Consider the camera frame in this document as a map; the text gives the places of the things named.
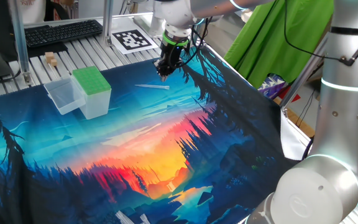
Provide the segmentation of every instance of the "table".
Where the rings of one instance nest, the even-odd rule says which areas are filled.
[[[80,20],[55,21],[50,22],[49,24],[51,26],[57,26],[67,22],[76,21]],[[155,39],[155,41],[157,45],[160,45],[160,39]],[[136,62],[143,62],[145,60],[159,57],[160,55],[160,49],[152,49],[123,55],[115,49],[115,47],[106,46],[99,40],[98,37],[88,37],[86,39],[74,40],[65,43],[65,45],[68,48],[68,52],[55,53],[55,58],[58,60],[57,69],[49,67],[49,65],[45,63],[44,56],[30,58],[31,78],[35,86],[58,80],[61,77],[69,77],[70,73],[77,68],[96,66],[100,71],[103,71]],[[9,65],[14,72],[18,71],[19,64],[17,62],[11,62]],[[29,86],[25,84],[23,77],[20,75],[14,80],[0,84],[0,96],[23,90],[28,87]],[[294,124],[290,123],[290,125],[296,132],[299,133],[298,136],[300,136],[300,141],[306,145],[308,143],[308,138],[301,133],[301,131]],[[358,208],[343,221],[343,224],[348,223],[358,223]]]

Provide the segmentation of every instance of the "small wooden block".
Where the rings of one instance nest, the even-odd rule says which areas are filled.
[[[45,58],[47,59],[47,62],[50,63],[52,59],[55,59],[55,55],[53,52],[45,52]]]
[[[57,60],[56,60],[56,59],[52,59],[52,60],[50,61],[50,65],[51,65],[51,66],[57,66]]]

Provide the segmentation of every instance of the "white paper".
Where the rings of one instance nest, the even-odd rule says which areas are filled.
[[[296,161],[302,160],[306,146],[300,141],[301,138],[302,136],[291,127],[281,111],[281,144],[286,158]]]
[[[122,42],[123,38],[125,38],[125,40],[127,40],[126,46],[124,46],[116,37],[116,34],[122,32],[124,32],[125,37],[120,34],[120,37],[118,38],[121,38]],[[113,19],[111,33],[112,43],[123,54],[130,54],[158,47],[158,45],[146,34],[146,32],[144,32],[131,18],[128,17]]]

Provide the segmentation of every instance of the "black cable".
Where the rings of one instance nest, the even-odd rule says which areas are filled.
[[[127,0],[122,0],[122,5],[121,5],[121,10],[119,11],[119,14],[121,15],[121,13],[122,13],[122,10],[124,9],[124,5],[125,5],[125,2],[126,2]]]
[[[309,99],[308,99],[308,102],[306,103],[306,106],[303,108],[303,111],[302,111],[301,115],[298,117],[298,119],[297,119],[297,121],[296,121],[296,123],[295,123],[295,125],[297,125],[298,128],[300,128],[300,126],[302,125],[302,122],[303,122],[303,120],[304,120],[306,114],[308,113],[308,110],[309,110],[309,108],[310,108],[310,106],[311,106],[311,103],[313,102],[314,91],[315,91],[315,90],[313,90],[313,92],[311,93],[311,95],[310,95],[310,97],[309,97]],[[304,111],[305,111],[305,114],[303,115],[303,117],[302,117],[302,119],[301,119],[301,123],[298,125],[298,121],[299,121],[299,119],[301,118],[301,116],[302,116],[302,114],[303,114]]]
[[[197,55],[197,53],[200,51],[200,48],[201,48],[201,46],[203,45],[204,39],[205,39],[205,37],[208,35],[208,25],[209,25],[209,23],[210,23],[211,21],[212,21],[212,17],[210,17],[209,19],[206,19],[203,36],[202,36],[202,38],[200,39],[200,44],[197,46],[197,48],[196,48],[194,54],[193,54],[185,63],[182,63],[182,64],[179,66],[179,68],[180,68],[180,67],[183,67],[183,66],[187,65],[189,62],[191,62],[191,60],[192,60],[192,59]]]
[[[317,66],[317,68],[314,69],[314,70],[311,72],[309,78],[312,77],[316,72],[318,72],[318,70],[320,70],[320,68],[322,68],[323,65],[324,65],[324,62],[321,62],[321,64],[319,64],[319,65]],[[298,121],[299,121],[299,119],[301,118],[303,112],[305,112],[305,109],[306,109],[306,107],[308,106],[308,104],[309,104],[309,102],[310,102],[310,99],[313,97],[314,91],[315,91],[315,90],[313,90],[311,96],[309,97],[309,100],[308,100],[308,102],[306,103],[306,106],[303,108],[302,113],[299,115],[299,117],[298,117],[298,119],[297,119],[295,125],[298,126]]]
[[[127,0],[124,0],[123,2],[123,5],[122,6],[125,6],[125,10],[124,10],[124,12],[121,14],[121,11],[120,11],[120,15],[125,15],[125,13],[127,12],[127,9],[128,9],[128,6],[129,5],[131,5],[131,4],[129,4],[129,2],[127,1]]]
[[[198,46],[196,47],[196,50],[195,52],[193,53],[193,55],[185,62],[185,63],[182,63],[181,65],[179,66],[174,66],[171,64],[171,57],[172,57],[172,53],[173,53],[173,50],[177,47],[177,45],[179,44],[179,42],[177,42],[171,52],[169,53],[169,56],[168,56],[168,65],[172,68],[181,68],[185,65],[187,65],[189,62],[191,62],[191,60],[197,55],[198,51],[200,50],[201,46],[203,45],[203,42],[204,42],[204,38],[206,37],[206,35],[208,34],[208,25],[209,23],[211,22],[212,20],[212,17],[210,17],[209,19],[205,19],[205,28],[204,28],[204,32],[203,32],[203,36],[201,37],[201,40],[200,40],[200,44],[198,44]]]
[[[311,54],[311,55],[314,55],[316,57],[320,57],[320,58],[327,58],[327,59],[333,59],[333,60],[337,60],[337,61],[341,61],[341,59],[339,58],[332,58],[332,57],[325,57],[325,56],[321,56],[321,55],[317,55],[317,54],[314,54],[313,52],[309,52],[307,50],[303,50],[299,47],[296,47],[294,46],[293,44],[290,43],[290,41],[288,41],[288,37],[287,37],[287,14],[288,14],[288,0],[284,0],[285,1],[285,15],[284,15],[284,38],[285,38],[285,41],[287,42],[287,44],[297,50],[300,50],[304,53],[308,53],[308,54]]]
[[[183,48],[183,50],[185,51],[185,57],[182,57],[182,59],[184,59],[184,58],[189,58],[189,57],[191,57],[191,55],[190,55],[190,49],[191,49],[191,45],[193,44],[193,45],[195,45],[195,33],[194,33],[194,27],[195,27],[195,25],[192,25],[192,27],[191,27],[191,34],[190,34],[190,40],[191,41],[189,41],[188,43],[187,43],[187,46],[186,47],[184,47]]]
[[[9,82],[11,81],[12,79],[18,77],[19,75],[21,74],[21,70],[19,69],[19,71],[17,71],[17,73],[15,75],[13,75],[13,77],[11,78],[7,78],[7,79],[4,79],[4,80],[0,80],[0,83],[6,83],[6,82]]]
[[[310,138],[309,144],[306,146],[305,152],[302,156],[302,161],[308,157],[308,154],[310,152],[311,145],[313,144],[314,136]]]
[[[191,27],[191,41],[193,43],[194,46],[196,46],[196,42],[195,42],[195,38],[194,38],[194,35],[197,35],[197,37],[201,40],[201,36],[200,34],[197,32],[197,30],[195,30],[195,26],[192,26]]]
[[[303,122],[303,120],[304,120],[306,114],[307,114],[308,111],[309,111],[309,108],[310,108],[310,106],[311,106],[311,103],[313,102],[313,95],[314,95],[314,92],[315,92],[315,91],[316,91],[316,90],[313,90],[313,92],[311,93],[311,96],[310,96],[310,104],[309,104],[309,106],[308,106],[308,109],[306,109],[305,114],[304,114],[303,117],[302,117],[302,120],[301,120],[301,123],[299,124],[299,127],[302,125],[302,122]]]
[[[306,102],[305,107],[303,108],[301,114],[299,115],[297,121],[295,122],[295,125],[296,125],[298,128],[300,127],[300,125],[298,125],[299,119],[301,119],[301,117],[302,117],[302,115],[303,115],[303,112],[305,112],[305,109],[308,107],[311,97],[312,97],[312,96],[309,97],[308,101]]]

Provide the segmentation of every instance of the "transparent plastic box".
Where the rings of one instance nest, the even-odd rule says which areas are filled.
[[[47,83],[44,84],[44,87],[62,115],[84,106],[86,103],[83,94],[71,78]]]

